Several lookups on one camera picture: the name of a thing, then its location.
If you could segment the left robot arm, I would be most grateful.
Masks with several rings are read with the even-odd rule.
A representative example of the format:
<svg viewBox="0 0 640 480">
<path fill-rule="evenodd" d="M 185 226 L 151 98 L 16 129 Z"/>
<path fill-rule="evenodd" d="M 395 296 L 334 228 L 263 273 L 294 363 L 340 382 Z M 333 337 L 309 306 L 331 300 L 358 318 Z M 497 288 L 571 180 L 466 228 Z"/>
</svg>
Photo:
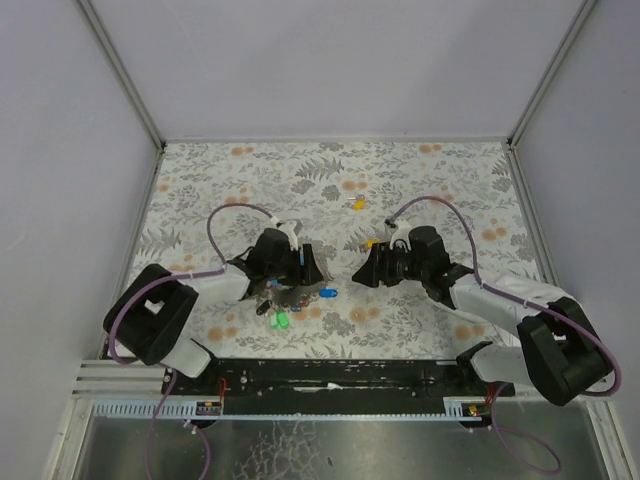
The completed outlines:
<svg viewBox="0 0 640 480">
<path fill-rule="evenodd" d="M 103 320 L 111 357 L 121 364 L 118 344 L 135 361 L 162 365 L 188 378 L 199 377 L 213 355 L 183 333 L 197 303 L 239 302 L 258 295 L 271 281 L 286 288 L 324 281 L 312 245 L 294 234 L 267 228 L 256 244 L 219 270 L 174 274 L 154 263 L 145 267 Z"/>
</svg>

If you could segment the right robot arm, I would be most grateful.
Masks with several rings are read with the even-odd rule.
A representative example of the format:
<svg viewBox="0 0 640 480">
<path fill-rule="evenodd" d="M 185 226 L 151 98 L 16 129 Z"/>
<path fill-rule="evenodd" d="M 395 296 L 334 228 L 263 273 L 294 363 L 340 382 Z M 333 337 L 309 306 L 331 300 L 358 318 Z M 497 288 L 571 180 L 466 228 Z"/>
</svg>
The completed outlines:
<svg viewBox="0 0 640 480">
<path fill-rule="evenodd" d="M 614 370 L 573 297 L 549 284 L 453 262 L 432 226 L 403 228 L 374 244 L 352 279 L 369 288 L 416 281 L 431 300 L 516 337 L 516 347 L 489 343 L 468 351 L 472 370 L 485 382 L 529 385 L 563 406 Z"/>
</svg>

